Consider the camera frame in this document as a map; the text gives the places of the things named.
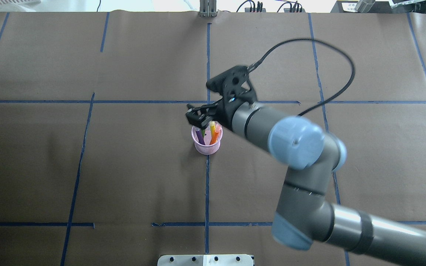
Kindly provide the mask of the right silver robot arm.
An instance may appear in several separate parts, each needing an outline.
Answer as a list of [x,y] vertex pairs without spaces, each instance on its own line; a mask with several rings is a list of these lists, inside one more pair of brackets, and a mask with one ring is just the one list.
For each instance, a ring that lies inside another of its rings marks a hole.
[[274,239],[309,250],[314,241],[398,265],[426,266],[426,231],[326,200],[333,172],[344,165],[344,143],[304,116],[260,104],[246,66],[235,66],[206,82],[221,98],[187,104],[196,128],[210,122],[235,133],[287,166],[274,212]]

